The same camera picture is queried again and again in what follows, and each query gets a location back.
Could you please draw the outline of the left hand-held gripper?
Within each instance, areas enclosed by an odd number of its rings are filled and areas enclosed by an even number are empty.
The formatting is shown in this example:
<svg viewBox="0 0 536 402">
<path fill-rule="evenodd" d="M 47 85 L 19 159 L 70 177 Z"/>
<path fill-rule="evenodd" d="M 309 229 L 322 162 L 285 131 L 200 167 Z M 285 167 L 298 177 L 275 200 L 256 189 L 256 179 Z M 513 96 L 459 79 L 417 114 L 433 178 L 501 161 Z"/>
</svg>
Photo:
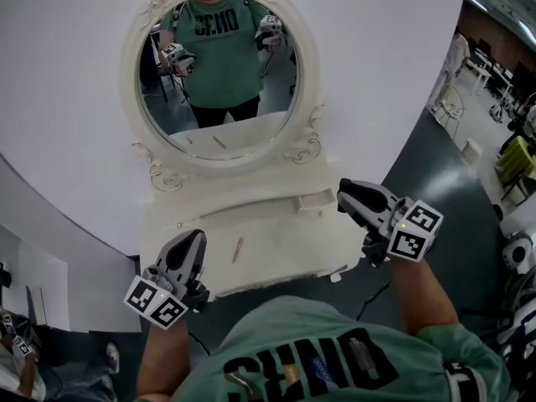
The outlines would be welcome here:
<svg viewBox="0 0 536 402">
<path fill-rule="evenodd" d="M 201 311 L 209 299 L 209 290 L 191 275 L 201 271 L 206 250 L 206 234 L 192 229 L 166 243 L 157 265 L 135 276 L 123 303 L 151 324 L 168 330 L 189 310 Z M 188 279 L 186 283 L 177 279 Z"/>
</svg>

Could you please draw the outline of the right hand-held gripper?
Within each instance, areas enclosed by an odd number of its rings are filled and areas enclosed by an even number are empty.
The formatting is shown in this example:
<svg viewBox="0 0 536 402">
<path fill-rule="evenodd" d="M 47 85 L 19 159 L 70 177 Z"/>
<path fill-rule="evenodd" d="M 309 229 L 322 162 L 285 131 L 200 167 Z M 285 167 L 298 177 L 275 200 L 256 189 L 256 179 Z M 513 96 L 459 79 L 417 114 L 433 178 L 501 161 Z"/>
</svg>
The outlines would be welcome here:
<svg viewBox="0 0 536 402">
<path fill-rule="evenodd" d="M 433 246 L 444 215 L 421 200 L 398 198 L 385 186 L 342 178 L 338 211 L 370 229 L 362 252 L 373 267 L 386 259 L 420 262 Z"/>
</svg>

